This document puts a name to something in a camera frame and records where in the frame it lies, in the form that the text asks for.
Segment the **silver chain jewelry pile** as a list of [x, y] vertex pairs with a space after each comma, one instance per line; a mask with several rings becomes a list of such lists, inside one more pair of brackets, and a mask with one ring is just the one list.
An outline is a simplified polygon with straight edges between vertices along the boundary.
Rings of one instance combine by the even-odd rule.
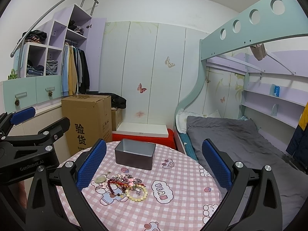
[[106, 172], [97, 176], [91, 183], [98, 193], [110, 193], [113, 197], [124, 197], [130, 191], [137, 191], [137, 195], [140, 195], [146, 188], [141, 179], [128, 173], [111, 175], [111, 172]]

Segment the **grey metal tin box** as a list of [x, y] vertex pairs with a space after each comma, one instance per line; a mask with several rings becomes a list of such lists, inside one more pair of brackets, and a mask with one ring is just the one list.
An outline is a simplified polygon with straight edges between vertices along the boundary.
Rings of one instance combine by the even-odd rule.
[[155, 150], [154, 143], [123, 139], [114, 149], [115, 160], [120, 165], [151, 171]]

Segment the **teal drawer cabinet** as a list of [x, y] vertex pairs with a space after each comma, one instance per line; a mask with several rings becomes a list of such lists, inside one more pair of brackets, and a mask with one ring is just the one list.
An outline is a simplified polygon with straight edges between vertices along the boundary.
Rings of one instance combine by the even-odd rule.
[[4, 110], [15, 112], [62, 96], [62, 77], [34, 76], [1, 82]]

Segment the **purple shelf wardrobe unit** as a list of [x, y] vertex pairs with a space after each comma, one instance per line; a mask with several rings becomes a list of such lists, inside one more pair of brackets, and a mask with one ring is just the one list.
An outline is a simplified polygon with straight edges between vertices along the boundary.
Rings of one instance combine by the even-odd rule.
[[90, 78], [89, 91], [98, 91], [105, 23], [105, 18], [93, 18], [76, 4], [60, 10], [53, 19], [35, 27], [47, 33], [47, 38], [42, 43], [26, 42], [21, 64], [30, 60], [34, 65], [44, 66], [47, 59], [55, 59], [58, 61], [57, 74], [60, 75], [64, 43], [67, 42], [84, 51]]

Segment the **hanging clothes row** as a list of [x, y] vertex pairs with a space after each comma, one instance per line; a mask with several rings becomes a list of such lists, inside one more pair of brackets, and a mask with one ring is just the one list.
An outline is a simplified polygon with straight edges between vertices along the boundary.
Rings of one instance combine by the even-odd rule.
[[86, 94], [90, 88], [85, 52], [65, 42], [62, 56], [62, 96]]

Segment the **small cardboard box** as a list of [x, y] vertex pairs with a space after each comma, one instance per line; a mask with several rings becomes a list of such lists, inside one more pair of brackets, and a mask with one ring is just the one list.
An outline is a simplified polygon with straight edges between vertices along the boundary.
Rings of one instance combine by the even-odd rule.
[[122, 119], [122, 109], [111, 108], [112, 113], [112, 130], [117, 131], [121, 125]]

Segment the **grey duvet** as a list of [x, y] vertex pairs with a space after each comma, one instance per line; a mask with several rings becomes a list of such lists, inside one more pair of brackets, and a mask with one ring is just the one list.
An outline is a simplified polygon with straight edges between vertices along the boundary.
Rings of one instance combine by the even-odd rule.
[[282, 203], [282, 228], [287, 229], [307, 199], [307, 174], [288, 164], [285, 154], [259, 134], [252, 120], [189, 116], [186, 127], [199, 164], [211, 175], [202, 154], [205, 139], [249, 168], [272, 167]]

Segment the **pink checkered tablecloth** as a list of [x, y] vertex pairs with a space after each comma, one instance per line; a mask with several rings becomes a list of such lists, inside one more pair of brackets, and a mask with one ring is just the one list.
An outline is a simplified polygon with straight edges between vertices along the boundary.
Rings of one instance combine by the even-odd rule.
[[222, 195], [212, 176], [195, 160], [172, 148], [157, 145], [152, 170], [119, 165], [116, 141], [92, 181], [100, 174], [131, 174], [142, 180], [148, 195], [143, 201], [99, 193], [92, 185], [82, 189], [89, 205], [108, 230], [200, 230], [212, 217]]

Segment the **teal bed sheet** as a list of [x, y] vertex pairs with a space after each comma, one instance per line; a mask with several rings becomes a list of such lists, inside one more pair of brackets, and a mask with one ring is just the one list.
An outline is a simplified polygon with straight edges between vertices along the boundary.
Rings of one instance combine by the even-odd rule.
[[184, 150], [186, 152], [186, 155], [198, 162], [198, 158], [195, 154], [195, 150], [192, 146], [192, 143], [191, 143], [191, 140], [188, 134], [179, 133], [179, 136], [182, 141], [182, 144], [184, 145]]

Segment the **white board on bench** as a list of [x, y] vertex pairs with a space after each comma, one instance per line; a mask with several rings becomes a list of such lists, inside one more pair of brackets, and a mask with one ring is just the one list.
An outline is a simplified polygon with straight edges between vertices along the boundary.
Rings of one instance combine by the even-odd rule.
[[132, 135], [132, 136], [146, 136], [146, 137], [162, 137], [169, 136], [166, 125], [157, 124], [140, 124], [122, 122], [114, 134]]

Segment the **red storage bench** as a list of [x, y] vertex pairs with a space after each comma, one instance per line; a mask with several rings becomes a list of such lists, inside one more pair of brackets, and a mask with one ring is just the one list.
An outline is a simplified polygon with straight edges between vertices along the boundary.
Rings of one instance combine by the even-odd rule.
[[113, 141], [121, 141], [122, 139], [130, 139], [135, 141], [142, 142], [152, 142], [156, 144], [161, 144], [163, 146], [167, 146], [174, 150], [177, 149], [174, 140], [174, 132], [171, 129], [167, 129], [168, 137], [148, 137], [148, 136], [134, 136], [134, 135], [121, 135], [121, 134], [112, 134]]

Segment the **blue box on shelf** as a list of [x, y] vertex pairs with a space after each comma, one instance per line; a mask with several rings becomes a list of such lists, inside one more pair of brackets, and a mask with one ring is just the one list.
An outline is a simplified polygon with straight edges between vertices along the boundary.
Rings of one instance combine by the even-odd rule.
[[276, 97], [279, 97], [279, 95], [280, 95], [280, 86], [278, 86], [278, 85], [274, 86], [273, 95], [276, 96]]

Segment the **white wardrobe doors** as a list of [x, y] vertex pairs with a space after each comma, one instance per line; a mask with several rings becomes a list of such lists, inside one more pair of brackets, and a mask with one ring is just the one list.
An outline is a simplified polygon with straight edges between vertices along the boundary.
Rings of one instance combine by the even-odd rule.
[[199, 42], [206, 36], [164, 23], [107, 23], [99, 91], [126, 99], [125, 122], [172, 128], [178, 103], [196, 83]]

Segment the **purple wall shelves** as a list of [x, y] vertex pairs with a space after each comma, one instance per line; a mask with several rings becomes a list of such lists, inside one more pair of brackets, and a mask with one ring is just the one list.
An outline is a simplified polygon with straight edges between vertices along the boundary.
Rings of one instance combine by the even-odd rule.
[[[307, 51], [270, 53], [258, 61], [253, 55], [221, 55], [207, 60], [211, 67], [247, 74], [242, 106], [296, 128], [307, 104]], [[274, 86], [280, 95], [273, 95]]]

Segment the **teal bunk bed frame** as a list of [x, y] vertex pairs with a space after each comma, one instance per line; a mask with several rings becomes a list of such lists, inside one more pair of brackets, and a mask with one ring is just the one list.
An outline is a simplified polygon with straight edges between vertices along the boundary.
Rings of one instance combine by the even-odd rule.
[[[187, 108], [201, 93], [209, 79], [205, 74], [206, 67], [211, 67], [207, 64], [208, 59], [244, 53], [261, 61], [270, 53], [296, 50], [307, 51], [307, 14], [301, 5], [296, 0], [258, 1], [200, 41], [197, 81], [193, 90], [178, 104], [177, 110]], [[245, 83], [248, 75], [243, 75]], [[252, 119], [264, 138], [285, 151], [296, 128], [248, 109], [241, 103], [236, 111], [237, 116]]]

